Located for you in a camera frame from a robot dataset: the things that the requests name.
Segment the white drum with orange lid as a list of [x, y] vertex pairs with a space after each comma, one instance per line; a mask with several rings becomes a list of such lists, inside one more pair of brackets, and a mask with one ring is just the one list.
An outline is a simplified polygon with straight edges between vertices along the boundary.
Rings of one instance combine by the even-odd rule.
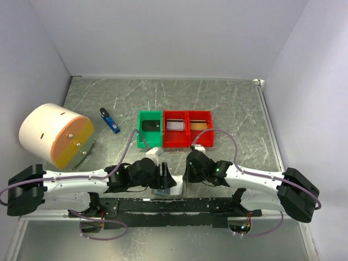
[[88, 117], [53, 103], [33, 110], [18, 134], [27, 151], [61, 170], [76, 167], [91, 149], [94, 137]]

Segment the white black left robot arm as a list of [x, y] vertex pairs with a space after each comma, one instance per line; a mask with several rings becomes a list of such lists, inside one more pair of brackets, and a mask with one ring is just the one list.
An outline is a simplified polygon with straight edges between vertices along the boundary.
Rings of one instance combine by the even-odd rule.
[[143, 158], [132, 164], [89, 172], [48, 171], [35, 164], [9, 179], [8, 186], [9, 216], [24, 216], [38, 209], [72, 209], [94, 217], [102, 209], [97, 200], [100, 194], [126, 192], [141, 186], [180, 195], [183, 180], [170, 175], [167, 163], [156, 164], [150, 158]]

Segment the green plastic bin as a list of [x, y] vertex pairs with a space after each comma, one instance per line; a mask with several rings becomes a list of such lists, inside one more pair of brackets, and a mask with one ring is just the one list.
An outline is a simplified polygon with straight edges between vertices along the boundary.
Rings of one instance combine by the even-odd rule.
[[[146, 132], [142, 130], [144, 120], [159, 120], [161, 130], [157, 132]], [[139, 111], [138, 113], [138, 130], [146, 140], [149, 147], [163, 146], [163, 112], [162, 111]]]

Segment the grey card holder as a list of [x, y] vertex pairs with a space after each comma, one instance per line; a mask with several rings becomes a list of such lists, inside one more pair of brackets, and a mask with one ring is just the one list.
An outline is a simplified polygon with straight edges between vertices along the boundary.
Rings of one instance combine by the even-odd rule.
[[171, 187], [169, 189], [152, 189], [152, 194], [153, 195], [158, 195], [158, 196], [180, 196], [183, 193], [183, 187], [184, 187], [184, 182], [183, 182], [183, 176], [173, 176], [172, 177], [174, 181], [176, 182], [176, 185], [174, 187]]

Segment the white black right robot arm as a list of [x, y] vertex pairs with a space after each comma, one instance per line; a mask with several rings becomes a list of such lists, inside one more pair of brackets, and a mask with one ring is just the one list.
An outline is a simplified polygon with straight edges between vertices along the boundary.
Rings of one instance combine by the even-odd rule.
[[303, 223], [310, 223], [319, 205], [319, 189], [300, 171], [266, 172], [236, 166], [225, 160], [214, 162], [203, 152], [192, 150], [186, 158], [184, 180], [188, 183], [210, 183], [215, 187], [234, 187], [250, 192], [235, 193], [231, 211], [236, 216], [258, 209], [284, 211]]

